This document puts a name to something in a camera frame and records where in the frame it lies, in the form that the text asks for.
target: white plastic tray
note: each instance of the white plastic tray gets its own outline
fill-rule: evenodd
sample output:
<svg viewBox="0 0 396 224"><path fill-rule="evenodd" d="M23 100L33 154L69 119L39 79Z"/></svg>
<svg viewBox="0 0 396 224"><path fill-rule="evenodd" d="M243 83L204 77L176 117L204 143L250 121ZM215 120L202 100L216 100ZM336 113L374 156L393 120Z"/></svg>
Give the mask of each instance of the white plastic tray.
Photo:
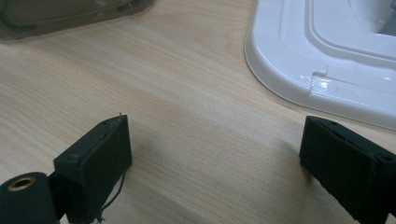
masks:
<svg viewBox="0 0 396 224"><path fill-rule="evenodd" d="M257 0L247 62L286 100L396 130L392 1Z"/></svg>

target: white plastic base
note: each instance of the white plastic base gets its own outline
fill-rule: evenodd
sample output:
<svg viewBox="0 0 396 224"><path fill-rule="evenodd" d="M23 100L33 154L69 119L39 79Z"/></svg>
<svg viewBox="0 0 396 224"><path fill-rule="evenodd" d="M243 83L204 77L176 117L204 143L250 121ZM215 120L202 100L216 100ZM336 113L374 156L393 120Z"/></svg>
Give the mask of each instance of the white plastic base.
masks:
<svg viewBox="0 0 396 224"><path fill-rule="evenodd" d="M247 62L286 100L396 130L392 1L257 0Z"/></svg>

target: white plastic lid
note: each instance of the white plastic lid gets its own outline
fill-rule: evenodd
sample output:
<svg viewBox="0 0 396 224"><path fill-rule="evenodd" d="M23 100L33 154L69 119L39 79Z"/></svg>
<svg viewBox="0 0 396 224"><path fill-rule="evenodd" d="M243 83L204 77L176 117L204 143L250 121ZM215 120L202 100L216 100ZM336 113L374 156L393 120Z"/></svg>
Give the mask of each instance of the white plastic lid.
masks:
<svg viewBox="0 0 396 224"><path fill-rule="evenodd" d="M378 31L393 0L257 0L247 62L298 105L396 130L396 36Z"/></svg>

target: wooden table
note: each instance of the wooden table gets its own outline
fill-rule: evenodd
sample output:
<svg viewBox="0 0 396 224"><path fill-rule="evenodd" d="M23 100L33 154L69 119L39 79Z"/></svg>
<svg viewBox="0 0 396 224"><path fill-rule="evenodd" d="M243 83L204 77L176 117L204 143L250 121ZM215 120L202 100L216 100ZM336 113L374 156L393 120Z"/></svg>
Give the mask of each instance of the wooden table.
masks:
<svg viewBox="0 0 396 224"><path fill-rule="evenodd" d="M396 132L267 90L244 55L253 5L158 0L137 16L1 44L0 182L49 175L56 156L121 112L134 165L106 223L355 223L300 165L304 118L392 152Z"/></svg>

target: light wood grain surface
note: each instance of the light wood grain surface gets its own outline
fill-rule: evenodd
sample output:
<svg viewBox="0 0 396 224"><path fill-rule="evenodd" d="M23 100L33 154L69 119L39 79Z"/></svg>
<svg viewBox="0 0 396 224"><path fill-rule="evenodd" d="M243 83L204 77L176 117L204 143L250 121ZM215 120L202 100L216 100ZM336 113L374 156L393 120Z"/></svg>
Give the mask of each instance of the light wood grain surface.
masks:
<svg viewBox="0 0 396 224"><path fill-rule="evenodd" d="M304 118L392 152L396 132L268 91L244 55L253 5L157 0L137 16L1 44L0 182L49 175L56 156L121 112L134 165L105 223L356 223L300 166Z"/></svg>

